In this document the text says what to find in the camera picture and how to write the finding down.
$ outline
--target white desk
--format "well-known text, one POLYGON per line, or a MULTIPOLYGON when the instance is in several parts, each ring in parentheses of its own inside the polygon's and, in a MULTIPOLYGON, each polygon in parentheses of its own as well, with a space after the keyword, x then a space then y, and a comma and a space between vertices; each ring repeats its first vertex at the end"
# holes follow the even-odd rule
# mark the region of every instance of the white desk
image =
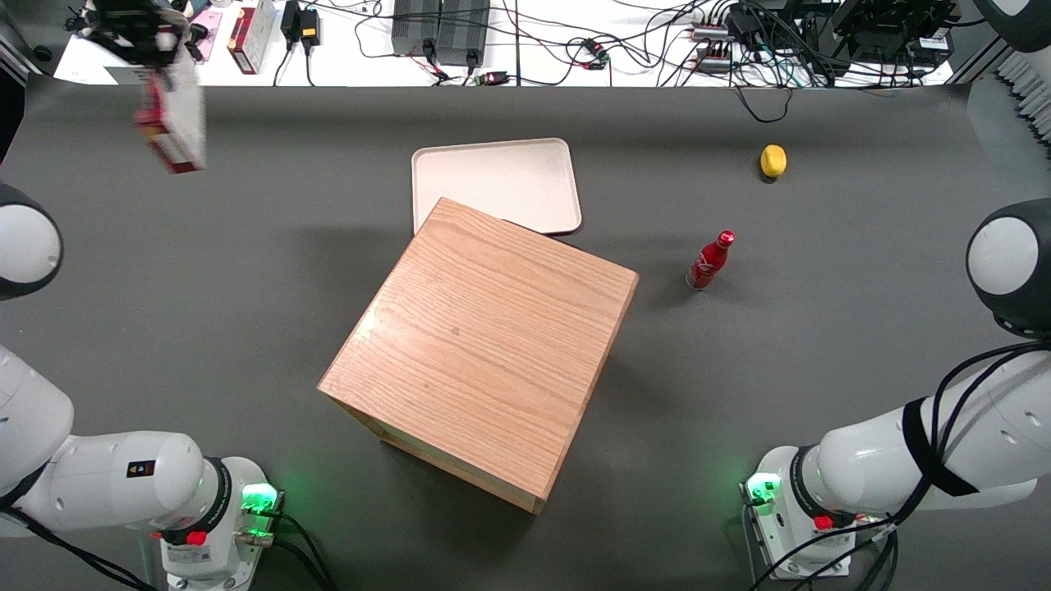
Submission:
MULTIPOLYGON (((207 63, 198 65, 198 75, 201 83, 206 86, 270 86, 273 83, 274 73, 277 64, 285 55, 285 42, 277 30, 281 18, 280 15, 274 22, 271 47, 267 54, 263 72, 254 76, 241 74, 233 62, 233 58, 227 52, 225 44, 233 29, 238 11, 243 6, 253 6, 257 2, 269 0, 245 0, 234 2, 233 5, 223 8, 224 17, 220 25, 215 47, 212 49, 211 58, 207 63)), ((647 0, 638 0, 641 5, 646 5, 647 0)), ((318 8, 322 18, 322 45, 313 49, 311 56, 311 78, 317 86, 429 86, 434 83, 435 78, 420 68, 419 65, 406 57, 385 57, 367 58, 363 56, 362 48, 372 56, 380 56, 392 53, 390 41, 390 19, 369 19, 372 4, 368 6, 357 6, 364 9, 362 15, 348 14, 334 9, 333 0, 320 0, 314 7, 318 8), (354 26, 363 20, 366 22, 358 26, 360 36, 360 48, 358 38, 354 35, 354 26)), ((514 0, 507 0, 508 6, 514 8, 514 0)), ((648 0, 653 4, 675 5, 669 0, 648 0)), ((705 6, 715 6, 713 0, 705 6)), ((515 73, 515 35, 514 25, 509 15, 503 11, 501 0, 493 0, 490 11, 489 23, 492 27, 487 37, 487 49, 483 67, 480 72, 507 70, 509 74, 515 73)), ((521 13, 519 26, 526 34, 549 41, 569 41, 574 37, 588 37, 591 34, 585 30, 571 29, 563 26, 538 23, 529 17, 536 17, 544 20, 553 20, 574 25, 586 26, 589 28, 610 33, 619 37, 637 35, 643 30, 646 21, 653 11, 634 8, 618 4, 611 0, 519 0, 518 9, 521 13)), ((382 15, 390 15, 393 12, 393 0, 388 0, 382 4, 382 15)), ((696 43, 689 40, 688 30, 691 28, 688 19, 682 19, 682 24, 673 25, 669 29, 668 38, 674 38, 671 43, 667 61, 679 64, 694 49, 696 43)), ((650 52, 660 54, 663 43, 664 29, 653 32, 648 36, 650 52)), ((521 38, 521 73, 523 78, 536 81, 557 82, 565 76, 569 66, 557 61, 544 47, 524 36, 521 38)), ((632 41, 641 44, 642 39, 632 41)), ((555 55, 564 58, 564 50, 561 47, 551 47, 555 55)), ((614 86, 656 86, 667 78, 668 74, 675 70, 675 66, 665 66, 663 74, 658 74, 660 67, 646 69, 631 61, 623 49, 613 48, 610 52, 612 57, 612 75, 614 86)), ((106 72, 105 66, 126 65, 122 60, 112 56, 98 45, 81 39, 71 37, 62 56, 55 77, 79 82, 83 84, 117 84, 112 77, 106 72)), ((837 86, 867 86, 880 82, 880 76, 872 72, 872 67, 854 65, 852 73, 837 79, 837 86)), ((463 76, 463 67, 444 67, 450 76, 463 76)), ((782 68, 781 78, 787 79, 786 72, 791 70, 790 65, 782 68)), ((883 84, 890 84, 890 75, 893 74, 893 66, 885 66, 886 76, 883 77, 883 84)), ((905 85, 905 68, 899 69, 898 84, 905 85)), ((688 72, 683 72, 681 80, 686 79, 688 72)), ((745 81, 753 85, 772 85, 777 78, 772 68, 760 65, 744 66, 740 70, 741 76, 735 76, 737 84, 744 84, 745 81)), ((610 70, 589 72, 580 67, 574 67, 570 76, 562 85, 565 86, 609 86, 610 70)), ((924 77, 924 85, 944 84, 952 75, 948 62, 942 64, 940 68, 924 77)), ((801 68, 796 68, 795 78, 800 83, 806 83, 807 78, 801 68)), ((458 84, 460 81, 448 82, 447 85, 458 84)), ((306 60, 302 46, 296 46, 294 53, 289 57, 288 62, 282 68, 279 85, 281 86, 306 86, 306 60)), ((725 76, 710 77, 701 73, 689 77, 688 86, 727 86, 728 80, 725 76)))

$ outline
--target wooden crate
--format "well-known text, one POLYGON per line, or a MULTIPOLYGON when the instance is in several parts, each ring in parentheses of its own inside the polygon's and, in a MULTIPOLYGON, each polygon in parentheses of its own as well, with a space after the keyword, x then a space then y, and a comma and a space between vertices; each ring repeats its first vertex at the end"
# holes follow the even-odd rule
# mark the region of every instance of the wooden crate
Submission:
POLYGON ((384 442, 539 513, 637 284, 442 199, 317 387, 384 442))

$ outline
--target red button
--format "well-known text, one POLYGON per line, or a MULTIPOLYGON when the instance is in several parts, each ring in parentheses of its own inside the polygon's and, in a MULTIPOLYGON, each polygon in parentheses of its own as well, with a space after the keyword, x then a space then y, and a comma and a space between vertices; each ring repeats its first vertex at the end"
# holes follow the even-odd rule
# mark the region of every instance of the red button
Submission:
POLYGON ((836 527, 836 524, 832 523, 832 518, 828 515, 818 515, 813 518, 813 527, 818 528, 818 531, 825 531, 826 529, 836 527))
POLYGON ((188 546, 204 546, 206 539, 208 539, 207 532, 191 531, 186 534, 186 544, 188 546))

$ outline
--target green led light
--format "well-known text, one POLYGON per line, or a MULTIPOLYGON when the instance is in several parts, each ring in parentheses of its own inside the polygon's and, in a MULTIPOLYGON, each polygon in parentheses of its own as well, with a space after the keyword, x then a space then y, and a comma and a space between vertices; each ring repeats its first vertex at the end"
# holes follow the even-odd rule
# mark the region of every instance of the green led light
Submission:
POLYGON ((757 473, 753 474, 745 488, 751 493, 751 498, 759 505, 774 502, 775 495, 781 489, 781 476, 777 474, 757 473))
POLYGON ((241 508, 249 511, 272 511, 277 506, 277 489, 262 483, 248 485, 241 491, 241 508))

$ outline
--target warning label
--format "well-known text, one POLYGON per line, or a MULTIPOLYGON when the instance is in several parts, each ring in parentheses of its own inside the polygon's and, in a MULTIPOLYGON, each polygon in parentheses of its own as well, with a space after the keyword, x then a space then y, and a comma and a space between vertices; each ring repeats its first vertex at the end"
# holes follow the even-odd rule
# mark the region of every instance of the warning label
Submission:
POLYGON ((211 561, 211 547, 173 548, 168 546, 168 562, 178 565, 199 565, 211 561))

